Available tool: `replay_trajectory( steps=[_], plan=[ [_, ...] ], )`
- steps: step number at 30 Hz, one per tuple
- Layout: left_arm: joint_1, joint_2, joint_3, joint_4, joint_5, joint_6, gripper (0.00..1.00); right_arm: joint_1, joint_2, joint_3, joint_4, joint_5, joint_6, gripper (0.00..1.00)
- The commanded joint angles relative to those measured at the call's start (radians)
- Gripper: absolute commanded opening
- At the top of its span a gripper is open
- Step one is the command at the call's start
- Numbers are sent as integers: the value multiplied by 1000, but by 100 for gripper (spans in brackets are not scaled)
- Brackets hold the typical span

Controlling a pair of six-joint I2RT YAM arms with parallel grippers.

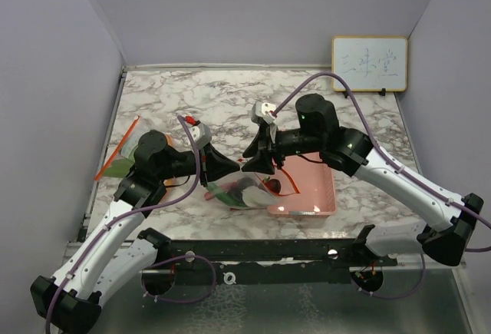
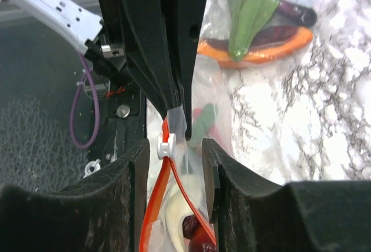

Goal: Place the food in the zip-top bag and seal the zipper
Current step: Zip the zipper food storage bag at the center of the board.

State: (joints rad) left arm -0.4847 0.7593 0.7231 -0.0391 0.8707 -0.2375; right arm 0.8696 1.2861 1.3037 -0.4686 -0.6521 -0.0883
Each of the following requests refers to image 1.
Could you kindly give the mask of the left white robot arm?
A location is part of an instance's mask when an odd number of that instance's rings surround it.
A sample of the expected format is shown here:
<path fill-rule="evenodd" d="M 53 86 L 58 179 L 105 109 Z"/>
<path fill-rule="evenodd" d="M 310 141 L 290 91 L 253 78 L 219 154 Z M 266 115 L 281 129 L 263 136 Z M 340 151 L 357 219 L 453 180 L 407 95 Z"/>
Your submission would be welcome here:
<path fill-rule="evenodd" d="M 89 332 L 110 288 L 147 263 L 158 269 L 169 261 L 165 245 L 146 240 L 129 257 L 115 258 L 125 239 L 155 209 L 178 204 L 198 185 L 239 171 L 237 162 L 213 147 L 207 126 L 197 124 L 184 131 L 192 147 L 188 151 L 176 150 L 159 131 L 143 134 L 133 153 L 133 166 L 96 229 L 60 269 L 32 283 L 31 296 L 45 320 L 45 332 L 52 327 L 66 333 Z"/>

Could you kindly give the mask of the green leaf vegetable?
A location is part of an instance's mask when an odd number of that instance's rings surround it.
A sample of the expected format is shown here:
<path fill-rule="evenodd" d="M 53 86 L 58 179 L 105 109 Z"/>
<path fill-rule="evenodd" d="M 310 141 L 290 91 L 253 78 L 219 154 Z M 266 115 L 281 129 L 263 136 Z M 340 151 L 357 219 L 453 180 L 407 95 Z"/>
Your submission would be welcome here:
<path fill-rule="evenodd" d="M 101 176 L 121 179 L 129 173 L 132 166 L 133 161 L 124 157 L 117 158 L 106 162 L 106 164 L 103 166 Z"/>

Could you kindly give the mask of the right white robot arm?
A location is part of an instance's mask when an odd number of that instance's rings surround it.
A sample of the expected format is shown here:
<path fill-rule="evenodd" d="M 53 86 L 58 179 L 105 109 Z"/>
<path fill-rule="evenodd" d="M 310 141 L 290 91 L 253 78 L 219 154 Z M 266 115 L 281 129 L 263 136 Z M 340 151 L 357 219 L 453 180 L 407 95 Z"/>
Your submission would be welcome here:
<path fill-rule="evenodd" d="M 369 225 L 352 247 L 354 260 L 369 266 L 392 253 L 425 254 L 446 266 L 458 266 L 476 226 L 484 201 L 474 193 L 462 196 L 412 171 L 372 143 L 357 129 L 339 124 L 335 107 L 319 94 L 307 94 L 295 103 L 299 126 L 280 131 L 271 103 L 252 107 L 257 135 L 243 152 L 245 172 L 273 174 L 286 157 L 316 153 L 321 162 L 349 177 L 384 191 L 421 220 L 396 226 Z"/>

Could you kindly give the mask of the clear orange-zip bag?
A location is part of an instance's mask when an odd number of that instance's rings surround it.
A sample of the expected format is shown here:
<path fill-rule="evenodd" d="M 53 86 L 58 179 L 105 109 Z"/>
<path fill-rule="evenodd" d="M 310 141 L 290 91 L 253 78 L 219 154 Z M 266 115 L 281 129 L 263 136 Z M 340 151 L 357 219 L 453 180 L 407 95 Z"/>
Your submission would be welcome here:
<path fill-rule="evenodd" d="M 273 175 L 240 171 L 209 182 L 203 198 L 230 210 L 248 210 L 275 206 L 296 194 L 300 190 L 285 170 L 276 170 Z"/>
<path fill-rule="evenodd" d="M 138 147 L 139 139 L 150 130 L 150 122 L 146 119 L 143 119 L 140 115 L 134 117 L 133 122 L 128 127 L 127 131 L 121 138 L 120 142 L 114 148 L 113 152 L 109 155 L 109 157 L 105 160 L 101 169 L 95 176 L 94 180 L 99 181 L 101 178 L 103 166 L 108 161 L 115 160 L 117 158 L 127 158 L 133 161 L 133 165 L 135 164 L 134 153 Z"/>

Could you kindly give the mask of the green cucumber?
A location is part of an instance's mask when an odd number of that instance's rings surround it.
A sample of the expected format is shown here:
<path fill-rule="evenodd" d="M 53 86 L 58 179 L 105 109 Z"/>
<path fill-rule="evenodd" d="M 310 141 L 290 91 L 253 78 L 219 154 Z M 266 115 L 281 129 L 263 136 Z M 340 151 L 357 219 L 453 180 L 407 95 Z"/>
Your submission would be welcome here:
<path fill-rule="evenodd" d="M 247 207 L 238 181 L 226 184 L 208 183 L 204 198 L 207 201 L 218 200 L 232 209 Z"/>

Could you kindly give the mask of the dark red cherry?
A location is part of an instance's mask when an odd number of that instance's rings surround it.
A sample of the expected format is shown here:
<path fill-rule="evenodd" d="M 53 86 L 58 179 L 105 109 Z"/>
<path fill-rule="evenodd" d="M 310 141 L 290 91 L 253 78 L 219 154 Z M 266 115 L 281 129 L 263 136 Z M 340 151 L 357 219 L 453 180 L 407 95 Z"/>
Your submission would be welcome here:
<path fill-rule="evenodd" d="M 280 193 L 282 189 L 281 182 L 277 179 L 268 180 L 265 186 L 273 193 Z"/>

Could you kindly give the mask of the white garlic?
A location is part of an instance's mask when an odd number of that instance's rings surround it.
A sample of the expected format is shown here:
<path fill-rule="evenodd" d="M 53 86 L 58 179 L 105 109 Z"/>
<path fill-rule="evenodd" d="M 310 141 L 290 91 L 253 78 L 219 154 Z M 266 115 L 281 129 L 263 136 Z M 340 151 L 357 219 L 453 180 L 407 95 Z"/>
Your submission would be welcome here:
<path fill-rule="evenodd" d="M 258 187 L 249 187 L 242 192 L 242 201 L 247 207 L 268 207 L 276 204 L 276 199 L 269 192 Z"/>

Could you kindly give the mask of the dark mangosteen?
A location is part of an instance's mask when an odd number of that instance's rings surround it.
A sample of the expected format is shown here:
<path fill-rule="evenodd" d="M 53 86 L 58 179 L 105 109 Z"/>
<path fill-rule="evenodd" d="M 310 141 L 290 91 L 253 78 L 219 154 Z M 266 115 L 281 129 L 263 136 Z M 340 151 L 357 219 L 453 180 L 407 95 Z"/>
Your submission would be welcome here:
<path fill-rule="evenodd" d="M 249 188 L 249 187 L 257 187 L 256 181 L 250 177 L 241 178 L 238 181 L 237 186 L 236 186 L 236 188 L 239 192 L 243 192 L 246 188 Z"/>

